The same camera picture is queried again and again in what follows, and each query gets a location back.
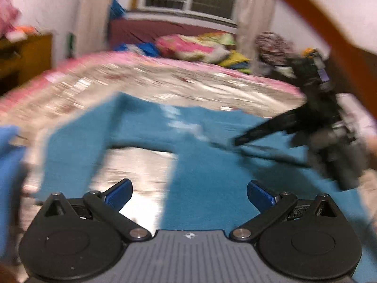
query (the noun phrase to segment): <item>blue carpet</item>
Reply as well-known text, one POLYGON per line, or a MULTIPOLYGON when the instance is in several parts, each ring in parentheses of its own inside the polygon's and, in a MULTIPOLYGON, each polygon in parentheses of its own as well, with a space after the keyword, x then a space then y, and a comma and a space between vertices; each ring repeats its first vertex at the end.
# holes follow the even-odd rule
POLYGON ((376 280, 377 241, 356 190, 338 192, 334 182, 305 167, 305 148, 290 149, 291 137, 282 133, 251 146, 231 146, 234 136, 264 121, 241 111, 160 106, 119 94, 52 135, 37 198, 44 200, 53 191, 69 197, 83 195, 111 147, 173 152, 178 162, 161 228, 223 229, 229 233, 259 213, 246 195, 252 179, 304 199, 326 192, 363 243, 354 279, 376 280))

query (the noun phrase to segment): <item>blue cloth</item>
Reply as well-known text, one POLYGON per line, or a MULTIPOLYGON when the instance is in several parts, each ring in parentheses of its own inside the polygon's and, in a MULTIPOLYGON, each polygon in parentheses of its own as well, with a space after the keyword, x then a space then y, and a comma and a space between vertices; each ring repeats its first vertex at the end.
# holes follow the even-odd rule
MULTIPOLYGON (((144 42, 142 44, 135 44, 140 50, 144 52, 146 56, 157 57, 160 56, 160 52, 152 42, 144 42)), ((127 44, 120 44, 114 48, 114 51, 128 51, 127 44)))
POLYGON ((238 62, 237 64, 230 65, 228 68, 233 70, 245 69, 249 67, 249 62, 238 62))
POLYGON ((259 213, 246 195, 252 179, 303 199, 327 192, 363 243, 354 279, 376 280, 377 241, 356 190, 338 192, 334 182, 305 167, 305 148, 290 149, 288 135, 276 133, 252 146, 231 146, 233 136, 264 121, 241 111, 158 105, 119 94, 52 135, 37 197, 44 200, 53 191, 81 196, 89 190, 106 149, 112 147, 173 152, 178 161, 161 228, 229 233, 259 213))
POLYGON ((128 51, 126 44, 120 44, 113 48, 113 51, 128 51))
POLYGON ((18 133, 15 126, 0 128, 0 259, 4 256, 9 234, 11 198, 14 183, 19 177, 24 147, 15 147, 9 141, 18 133))
POLYGON ((120 19, 126 14, 126 10, 119 4, 118 0, 112 0, 110 6, 109 19, 120 19))

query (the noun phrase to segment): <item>wooden cabinet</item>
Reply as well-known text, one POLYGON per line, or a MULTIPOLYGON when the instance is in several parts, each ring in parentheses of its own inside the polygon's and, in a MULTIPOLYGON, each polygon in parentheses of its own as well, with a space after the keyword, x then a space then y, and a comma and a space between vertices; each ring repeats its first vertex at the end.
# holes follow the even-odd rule
POLYGON ((52 34, 0 40, 0 95, 51 69, 52 34))

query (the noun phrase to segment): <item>white curtain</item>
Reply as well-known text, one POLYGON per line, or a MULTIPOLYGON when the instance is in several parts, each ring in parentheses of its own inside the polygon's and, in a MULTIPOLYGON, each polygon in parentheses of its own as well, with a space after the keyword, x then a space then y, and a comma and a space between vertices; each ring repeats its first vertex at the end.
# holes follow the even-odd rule
POLYGON ((106 49, 111 0, 80 0, 75 28, 75 56, 106 49))
POLYGON ((269 29, 276 0, 236 0, 237 51, 251 60, 255 57, 255 38, 269 29))

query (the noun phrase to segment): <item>black circular pad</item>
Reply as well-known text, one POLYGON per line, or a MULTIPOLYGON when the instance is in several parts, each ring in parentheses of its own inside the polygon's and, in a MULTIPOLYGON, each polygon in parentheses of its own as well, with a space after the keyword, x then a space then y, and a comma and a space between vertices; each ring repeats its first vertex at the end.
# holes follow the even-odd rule
POLYGON ((59 216, 29 229, 20 258, 28 273, 49 280, 83 279, 115 264, 122 251, 118 233, 104 223, 59 216))
POLYGON ((261 235, 258 249, 272 268, 304 280, 351 275, 361 258, 361 244, 352 228, 324 216, 272 226, 261 235))

